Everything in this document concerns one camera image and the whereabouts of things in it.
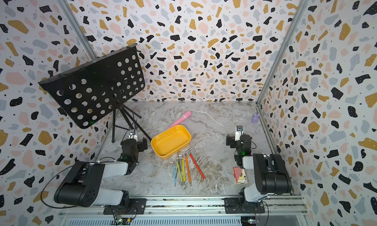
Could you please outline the blue hex key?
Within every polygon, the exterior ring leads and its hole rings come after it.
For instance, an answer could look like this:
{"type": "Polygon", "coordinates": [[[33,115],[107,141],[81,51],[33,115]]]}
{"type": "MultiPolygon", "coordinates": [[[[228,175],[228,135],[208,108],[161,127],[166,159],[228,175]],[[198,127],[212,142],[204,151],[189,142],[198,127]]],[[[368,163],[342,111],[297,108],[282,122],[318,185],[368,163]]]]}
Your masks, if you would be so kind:
{"type": "Polygon", "coordinates": [[[172,177],[173,177],[173,181],[174,181],[174,186],[176,186],[176,167],[175,167],[175,162],[174,161],[170,161],[169,163],[173,165],[173,175],[172,175],[172,177]]]}

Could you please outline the yellow hex key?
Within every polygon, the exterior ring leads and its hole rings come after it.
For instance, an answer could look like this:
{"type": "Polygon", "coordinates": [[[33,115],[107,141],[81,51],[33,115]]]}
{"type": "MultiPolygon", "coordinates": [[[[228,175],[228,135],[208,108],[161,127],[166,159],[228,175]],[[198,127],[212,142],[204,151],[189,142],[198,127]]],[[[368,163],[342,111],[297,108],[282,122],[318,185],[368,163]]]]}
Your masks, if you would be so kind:
{"type": "Polygon", "coordinates": [[[183,155],[182,154],[179,154],[179,155],[181,156],[181,159],[180,159],[179,163],[180,163],[180,167],[181,167],[181,171],[182,171],[182,175],[183,175],[183,183],[185,183],[185,181],[186,181],[185,160],[183,159],[183,155]]]}

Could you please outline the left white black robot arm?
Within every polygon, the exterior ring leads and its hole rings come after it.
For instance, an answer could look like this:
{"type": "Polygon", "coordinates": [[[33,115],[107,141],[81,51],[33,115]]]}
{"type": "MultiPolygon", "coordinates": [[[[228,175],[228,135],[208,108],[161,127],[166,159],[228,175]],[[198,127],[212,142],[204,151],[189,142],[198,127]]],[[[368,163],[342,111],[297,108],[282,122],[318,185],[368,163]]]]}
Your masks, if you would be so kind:
{"type": "Polygon", "coordinates": [[[89,207],[92,205],[130,208],[129,193],[101,186],[103,179],[125,176],[138,165],[140,152],[147,150],[147,139],[126,139],[121,142],[122,153],[115,161],[75,163],[57,188],[54,201],[59,204],[89,207]]]}

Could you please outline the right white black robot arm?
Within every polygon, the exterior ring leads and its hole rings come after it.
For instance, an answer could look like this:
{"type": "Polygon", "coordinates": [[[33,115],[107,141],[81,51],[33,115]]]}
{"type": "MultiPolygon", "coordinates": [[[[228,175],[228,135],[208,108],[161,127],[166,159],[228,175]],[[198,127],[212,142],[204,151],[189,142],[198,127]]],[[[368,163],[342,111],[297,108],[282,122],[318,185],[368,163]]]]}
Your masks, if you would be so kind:
{"type": "Polygon", "coordinates": [[[246,180],[246,170],[254,172],[254,183],[241,189],[238,194],[238,206],[259,203],[269,196],[292,191],[292,182],[281,155],[252,153],[252,146],[256,144],[251,136],[241,131],[236,132],[235,136],[227,135],[226,145],[235,149],[236,180],[246,180]]]}

